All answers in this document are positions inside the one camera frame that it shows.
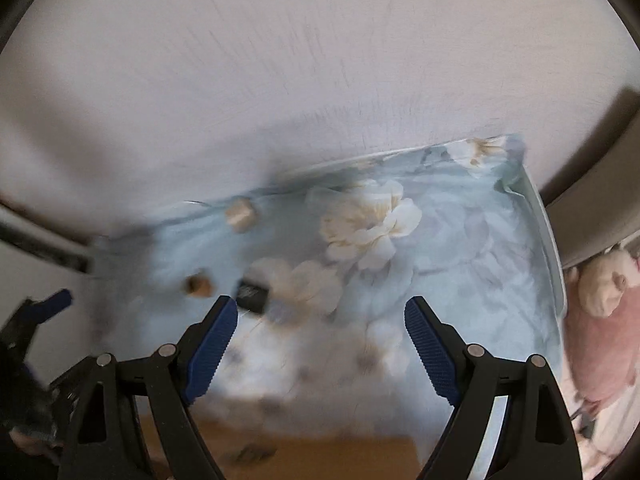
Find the short cardboard tape roll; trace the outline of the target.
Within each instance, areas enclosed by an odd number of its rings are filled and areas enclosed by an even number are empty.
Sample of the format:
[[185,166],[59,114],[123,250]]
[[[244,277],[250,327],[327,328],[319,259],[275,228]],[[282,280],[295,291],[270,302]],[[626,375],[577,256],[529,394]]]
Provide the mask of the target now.
[[258,213],[249,198],[234,200],[224,212],[226,221],[233,232],[244,233],[254,228]]

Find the pink plush pig toy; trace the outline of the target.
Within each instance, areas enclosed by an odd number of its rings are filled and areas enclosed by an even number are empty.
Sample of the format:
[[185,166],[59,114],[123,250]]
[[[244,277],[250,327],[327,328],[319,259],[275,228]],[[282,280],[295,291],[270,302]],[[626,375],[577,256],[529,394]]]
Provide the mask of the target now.
[[639,260],[622,248],[564,272],[565,354],[582,410],[597,416],[636,382]]

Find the white door frame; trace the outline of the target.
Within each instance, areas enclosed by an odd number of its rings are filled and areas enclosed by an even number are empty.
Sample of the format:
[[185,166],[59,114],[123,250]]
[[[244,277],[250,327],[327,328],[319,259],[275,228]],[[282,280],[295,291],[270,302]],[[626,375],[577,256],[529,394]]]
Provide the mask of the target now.
[[82,274],[92,271],[90,248],[38,226],[4,205],[1,206],[1,241],[61,268]]

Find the black cosmetic jar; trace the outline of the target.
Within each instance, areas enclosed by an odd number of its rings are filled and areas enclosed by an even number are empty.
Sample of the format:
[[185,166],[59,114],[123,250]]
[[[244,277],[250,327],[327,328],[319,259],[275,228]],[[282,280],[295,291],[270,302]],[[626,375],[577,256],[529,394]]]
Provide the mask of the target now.
[[270,287],[251,278],[241,278],[235,289],[235,303],[239,309],[256,315],[268,310]]

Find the cardboard box with floral lining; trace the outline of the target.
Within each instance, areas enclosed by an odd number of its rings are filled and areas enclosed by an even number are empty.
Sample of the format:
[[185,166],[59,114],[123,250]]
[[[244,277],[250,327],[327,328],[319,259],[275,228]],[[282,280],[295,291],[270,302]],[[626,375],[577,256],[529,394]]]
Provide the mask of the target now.
[[421,471],[408,438],[303,439],[235,429],[193,414],[227,479],[414,479]]

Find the floral light blue tablecloth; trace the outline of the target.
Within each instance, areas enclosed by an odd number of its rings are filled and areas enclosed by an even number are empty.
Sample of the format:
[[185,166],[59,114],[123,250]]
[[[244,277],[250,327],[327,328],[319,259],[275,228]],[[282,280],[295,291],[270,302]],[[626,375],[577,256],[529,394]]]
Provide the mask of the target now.
[[304,174],[250,194],[235,232],[218,203],[100,244],[92,341],[121,360],[177,340],[209,309],[186,293],[267,289],[196,410],[305,437],[400,434],[432,448],[450,413],[406,333],[421,296],[495,356],[561,367],[564,300],[548,223],[518,136],[469,138]]

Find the beige sofa cushion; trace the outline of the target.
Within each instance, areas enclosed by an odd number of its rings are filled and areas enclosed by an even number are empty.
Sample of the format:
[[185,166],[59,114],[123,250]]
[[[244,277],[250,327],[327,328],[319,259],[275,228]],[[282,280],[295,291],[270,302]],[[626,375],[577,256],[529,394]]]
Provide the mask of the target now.
[[623,89],[587,150],[600,158],[547,207],[568,269],[639,233],[639,92]]

